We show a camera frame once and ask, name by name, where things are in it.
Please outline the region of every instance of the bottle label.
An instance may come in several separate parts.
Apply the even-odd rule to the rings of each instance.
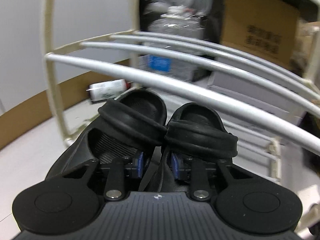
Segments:
[[[149,55],[148,66],[154,70],[170,71],[171,59]]]
[[[115,98],[126,90],[127,84],[124,79],[101,82],[89,86],[92,101]]]

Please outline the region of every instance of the white floor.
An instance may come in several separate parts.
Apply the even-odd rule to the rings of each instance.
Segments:
[[[91,105],[88,101],[84,101],[68,109],[65,116],[69,127],[75,128],[83,120],[94,116],[102,104]],[[236,131],[230,129],[228,131],[241,137]],[[11,211],[12,201],[16,195],[42,181],[65,149],[56,122],[50,119],[0,151],[0,240],[10,240],[19,233]],[[241,148],[238,148],[238,151],[239,156],[235,158],[235,164],[268,174],[267,160],[252,157],[248,151]],[[298,193],[311,185],[320,186],[319,177],[303,166],[299,147],[289,143],[282,149],[282,156],[282,184],[285,187]],[[313,202],[320,200],[318,189],[314,190],[313,193],[306,193],[303,198],[305,211]]]

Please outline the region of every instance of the curved rod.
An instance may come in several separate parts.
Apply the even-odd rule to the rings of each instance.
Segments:
[[[243,127],[243,126],[241,126],[241,125],[238,125],[238,124],[236,124],[236,123],[230,122],[230,121],[228,121],[228,120],[222,119],[222,122],[223,122],[223,124],[224,124],[225,126],[227,126],[227,127],[230,127],[230,128],[235,129],[235,130],[238,130],[238,131],[241,131],[241,132],[250,134],[250,135],[252,135],[252,136],[261,138],[261,139],[263,139],[263,140],[266,140],[266,141],[269,141],[269,142],[271,142],[271,141],[273,140],[273,139],[272,139],[271,137],[269,137],[269,136],[266,136],[266,135],[264,135],[264,134],[262,134],[262,133],[258,133],[258,132],[254,131],[254,130],[245,128],[245,127]]]
[[[52,42],[52,22],[55,0],[44,0],[41,17],[41,53],[45,55],[53,49]],[[63,139],[69,137],[69,131],[63,116],[63,102],[60,87],[57,86],[57,77],[54,62],[44,62],[44,72],[47,80],[47,94],[51,113],[58,120],[58,127]]]
[[[100,35],[100,36],[87,38],[87,39],[84,39],[84,40],[81,40],[81,41],[75,41],[75,42],[60,46],[58,48],[55,48],[55,49],[53,49],[51,51],[48,51],[48,53],[49,52],[54,52],[54,53],[57,53],[57,54],[64,54],[65,55],[65,54],[68,54],[68,53],[71,53],[71,52],[74,52],[74,51],[77,51],[77,50],[80,50],[80,49],[84,49],[81,46],[81,42],[84,42],[84,41],[110,41],[110,36],[113,35],[113,34],[115,34],[115,35],[131,34],[132,31],[133,30],[127,30],[127,31],[122,31],[122,32],[117,32],[117,33],[109,33],[109,34],[104,34],[104,35]]]
[[[143,86],[160,89],[164,92],[181,96],[201,105],[232,115],[249,123],[258,125],[270,132],[320,156],[320,139],[305,130],[272,114],[266,113],[254,106],[250,106],[233,98],[189,84],[174,78],[150,73],[135,68],[98,60],[57,55],[49,53],[45,56],[48,61],[77,66],[93,70],[98,73],[111,75],[115,78],[124,78],[128,81],[140,83]]]
[[[145,41],[145,42],[161,43],[161,44],[172,45],[172,46],[177,46],[177,47],[188,48],[191,50],[201,51],[201,52],[204,52],[210,56],[220,56],[223,58],[235,60],[235,61],[243,63],[249,67],[258,69],[258,70],[263,71],[265,73],[268,73],[268,74],[272,75],[273,77],[275,77],[276,79],[293,86],[296,93],[298,93],[300,96],[302,96],[303,98],[306,98],[309,101],[312,99],[318,99],[318,98],[320,99],[320,95],[313,92],[311,89],[307,88],[305,85],[293,80],[292,78],[290,78],[286,75],[283,75],[280,72],[275,71],[271,68],[263,66],[257,62],[253,62],[253,61],[248,60],[246,58],[235,56],[235,55],[232,55],[227,52],[223,52],[220,50],[216,50],[216,49],[212,49],[212,48],[208,48],[208,47],[204,47],[204,46],[199,46],[199,45],[195,45],[195,44],[191,44],[191,43],[187,43],[187,42],[174,41],[174,40],[161,39],[161,38],[153,38],[153,37],[143,37],[143,36],[135,36],[135,35],[111,35],[110,38],[114,39],[114,40],[131,40],[131,41]]]
[[[139,36],[147,36],[147,37],[155,37],[155,38],[164,38],[164,39],[168,39],[168,40],[176,40],[176,41],[185,41],[185,42],[189,42],[189,43],[193,43],[193,44],[198,44],[198,45],[202,45],[205,47],[209,47],[209,48],[213,48],[213,49],[218,49],[224,52],[228,52],[246,59],[249,59],[253,62],[257,62],[260,63],[261,65],[264,65],[268,68],[271,68],[273,70],[276,70],[290,78],[292,78],[295,81],[298,81],[301,84],[304,84],[304,79],[297,76],[296,74],[290,72],[289,70],[286,70],[283,67],[278,66],[277,64],[274,64],[270,61],[267,61],[263,58],[254,56],[252,54],[249,54],[247,52],[238,50],[238,49],[233,49],[227,46],[223,46],[221,44],[216,44],[213,42],[209,42],[209,41],[202,41],[199,39],[195,39],[195,38],[188,38],[188,37],[182,37],[182,36],[178,36],[178,35],[172,35],[172,34],[164,34],[164,33],[152,33],[152,32],[133,32],[133,34],[135,35],[139,35]]]
[[[264,151],[263,149],[261,149],[259,147],[256,147],[256,146],[254,146],[252,144],[249,144],[249,143],[247,143],[245,141],[239,140],[237,145],[238,145],[238,147],[242,147],[242,148],[247,149],[247,150],[249,150],[251,152],[254,152],[254,153],[259,154],[259,155],[261,155],[263,157],[266,157],[268,159],[271,159],[271,160],[274,160],[274,161],[278,159],[277,156],[274,156],[274,155]]]
[[[172,51],[168,49],[160,49],[160,48],[153,48],[153,47],[132,45],[132,44],[122,44],[122,43],[115,43],[115,42],[83,42],[81,43],[81,45],[88,48],[98,48],[98,49],[124,49],[129,51],[135,51],[138,53],[142,52],[145,54],[153,54],[153,55],[162,56],[162,57],[175,58],[175,59],[190,62],[193,64],[201,65],[202,67],[205,67],[208,70],[220,71],[228,75],[234,76],[236,78],[249,81],[250,83],[256,84],[260,87],[264,87],[269,91],[277,93],[282,97],[287,98],[288,100],[294,102],[295,104],[302,106],[304,109],[308,110],[308,112],[320,118],[320,108],[314,105],[313,103],[311,103],[310,101],[302,98],[301,96],[265,78],[259,77],[247,71],[244,71],[244,70],[241,70],[217,61],[190,55],[187,53]]]

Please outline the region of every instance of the textured black surface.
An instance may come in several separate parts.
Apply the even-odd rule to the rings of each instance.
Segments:
[[[19,228],[45,235],[76,231],[91,222],[98,209],[96,194],[81,180],[69,178],[40,182],[12,204]]]
[[[237,156],[238,138],[228,133],[212,109],[196,103],[179,107],[167,124],[165,140],[174,151],[207,162]]]
[[[118,157],[133,157],[138,151],[98,129],[93,129],[88,133],[88,141],[92,154],[99,159],[101,164],[111,163],[114,158]]]
[[[61,236],[40,236],[23,231],[15,240],[295,240],[291,231],[275,236],[252,236],[224,224],[208,203],[187,198],[184,192],[132,192],[119,202],[109,202],[90,225]]]
[[[218,195],[215,207],[227,223],[253,234],[294,229],[302,214],[297,195],[272,182],[233,184]]]
[[[131,138],[150,147],[162,145],[167,114],[164,102],[157,95],[133,90],[122,99],[108,99],[98,112],[108,124],[123,133],[125,137],[118,138],[120,141],[130,145],[126,138]]]

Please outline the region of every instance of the black slipper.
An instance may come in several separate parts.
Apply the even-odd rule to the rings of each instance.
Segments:
[[[100,116],[53,164],[47,178],[90,159],[105,164],[125,156],[136,159],[141,177],[143,159],[150,158],[155,147],[162,145],[166,133],[163,100],[144,89],[132,90],[118,100],[108,99],[98,112]]]
[[[150,179],[147,191],[188,191],[190,179],[183,163],[194,158],[208,163],[225,160],[232,163],[237,156],[238,137],[228,133],[214,110],[196,103],[178,108],[167,124],[162,159]]]
[[[214,110],[187,103],[173,113],[167,127],[165,141],[172,151],[207,162],[237,156],[238,138],[226,131]]]

